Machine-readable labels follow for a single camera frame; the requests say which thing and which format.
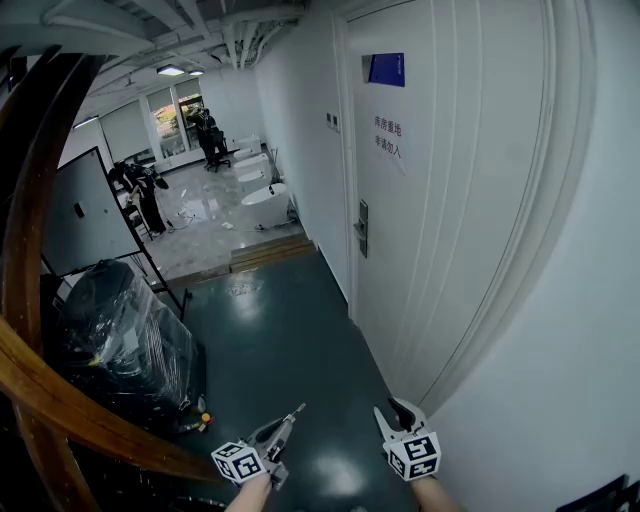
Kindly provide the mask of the wooden step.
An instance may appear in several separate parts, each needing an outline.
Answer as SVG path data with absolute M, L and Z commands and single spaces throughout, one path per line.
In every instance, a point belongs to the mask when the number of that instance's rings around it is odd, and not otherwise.
M 316 251 L 315 244 L 304 233 L 277 238 L 231 252 L 229 271 L 242 273 L 265 265 L 297 258 Z

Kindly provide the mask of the plastic-wrapped black equipment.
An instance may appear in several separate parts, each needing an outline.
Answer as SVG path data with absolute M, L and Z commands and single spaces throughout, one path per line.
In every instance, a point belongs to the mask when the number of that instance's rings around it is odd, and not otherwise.
M 44 343 L 46 362 L 122 419 L 155 433 L 185 430 L 204 399 L 204 348 L 124 262 L 85 272 Z

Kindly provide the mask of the black office chair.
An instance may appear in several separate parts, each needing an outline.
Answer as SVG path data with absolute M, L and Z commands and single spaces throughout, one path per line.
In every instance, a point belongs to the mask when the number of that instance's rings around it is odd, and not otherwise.
M 211 130 L 207 134 L 207 143 L 208 168 L 217 172 L 221 166 L 231 167 L 230 153 L 227 149 L 224 132 L 217 129 Z

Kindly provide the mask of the window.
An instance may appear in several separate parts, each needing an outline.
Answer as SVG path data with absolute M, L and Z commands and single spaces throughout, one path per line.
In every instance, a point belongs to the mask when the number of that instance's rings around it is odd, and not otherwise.
M 153 92 L 146 99 L 163 159 L 200 149 L 197 127 L 187 119 L 204 107 L 197 78 Z

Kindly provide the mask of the black mounted display screen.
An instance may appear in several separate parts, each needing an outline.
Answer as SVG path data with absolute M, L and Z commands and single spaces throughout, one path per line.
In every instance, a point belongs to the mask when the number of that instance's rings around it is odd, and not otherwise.
M 640 512 L 640 480 L 631 483 L 623 474 L 556 512 Z

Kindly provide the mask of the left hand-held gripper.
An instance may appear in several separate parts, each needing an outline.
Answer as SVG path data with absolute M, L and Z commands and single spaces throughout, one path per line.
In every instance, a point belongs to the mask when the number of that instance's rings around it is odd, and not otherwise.
M 281 454 L 296 418 L 288 414 L 258 427 L 247 439 L 227 442 L 211 453 L 220 474 L 241 487 L 252 478 L 269 473 L 279 490 L 289 476 Z

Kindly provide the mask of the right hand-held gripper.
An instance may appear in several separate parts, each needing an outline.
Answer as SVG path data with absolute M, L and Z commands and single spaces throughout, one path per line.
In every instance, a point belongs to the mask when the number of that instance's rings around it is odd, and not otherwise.
M 434 476 L 439 471 L 441 462 L 441 447 L 437 433 L 427 432 L 423 428 L 426 417 L 414 404 L 396 397 L 391 397 L 388 401 L 396 412 L 401 429 L 417 431 L 399 434 L 391 428 L 381 410 L 378 407 L 373 408 L 389 466 L 404 481 Z

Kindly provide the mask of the curved wooden handrail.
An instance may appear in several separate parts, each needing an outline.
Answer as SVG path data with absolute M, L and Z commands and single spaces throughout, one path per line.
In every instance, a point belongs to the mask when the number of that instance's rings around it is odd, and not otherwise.
M 42 358 L 45 213 L 66 138 L 103 55 L 47 48 L 0 106 L 0 392 L 59 512 L 98 512 L 68 442 L 143 470 L 219 485 L 214 463 L 121 419 Z

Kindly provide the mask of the blue door sign plate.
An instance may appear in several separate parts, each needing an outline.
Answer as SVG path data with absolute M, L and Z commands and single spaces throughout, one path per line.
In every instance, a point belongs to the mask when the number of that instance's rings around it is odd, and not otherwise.
M 403 53 L 367 54 L 361 57 L 361 61 L 365 83 L 405 87 L 405 58 Z

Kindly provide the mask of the white oval bathtub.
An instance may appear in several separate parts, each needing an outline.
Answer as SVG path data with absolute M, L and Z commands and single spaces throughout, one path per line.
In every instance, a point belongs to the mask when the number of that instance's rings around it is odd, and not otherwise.
M 284 183 L 274 183 L 249 195 L 241 202 L 259 229 L 270 229 L 288 221 L 289 194 Z

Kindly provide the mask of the silver door lock handle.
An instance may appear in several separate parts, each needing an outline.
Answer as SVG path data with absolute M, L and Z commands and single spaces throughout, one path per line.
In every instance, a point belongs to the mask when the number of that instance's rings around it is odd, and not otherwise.
M 359 244 L 359 250 L 364 258 L 368 257 L 368 204 L 361 200 L 359 202 L 358 220 L 353 225 Z

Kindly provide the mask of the person's left forearm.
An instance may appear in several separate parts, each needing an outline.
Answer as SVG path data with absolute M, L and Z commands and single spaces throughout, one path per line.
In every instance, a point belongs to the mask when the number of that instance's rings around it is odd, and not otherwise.
M 272 491 L 269 473 L 258 475 L 247 481 L 238 495 L 227 507 L 227 512 L 262 512 Z

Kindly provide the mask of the white ceiling pipes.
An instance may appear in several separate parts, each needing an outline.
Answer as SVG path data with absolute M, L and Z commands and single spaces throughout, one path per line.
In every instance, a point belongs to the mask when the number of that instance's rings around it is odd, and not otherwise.
M 270 7 L 223 17 L 221 63 L 233 69 L 255 67 L 272 40 L 295 26 L 304 14 L 302 7 Z

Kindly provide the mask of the white paper notice red print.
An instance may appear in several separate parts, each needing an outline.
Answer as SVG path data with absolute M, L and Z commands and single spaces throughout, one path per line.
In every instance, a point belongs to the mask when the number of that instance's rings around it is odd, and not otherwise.
M 408 174 L 403 126 L 395 118 L 373 114 L 371 139 L 376 152 L 402 175 Z

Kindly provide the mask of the white door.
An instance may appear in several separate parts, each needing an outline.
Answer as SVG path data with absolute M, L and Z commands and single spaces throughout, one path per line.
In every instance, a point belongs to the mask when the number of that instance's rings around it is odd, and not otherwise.
M 354 224 L 352 311 L 386 385 L 435 411 L 476 362 L 475 337 L 523 238 L 553 112 L 550 0 L 376 0 L 344 16 Z M 404 88 L 361 57 L 403 53 Z M 408 174 L 371 116 L 403 126 Z

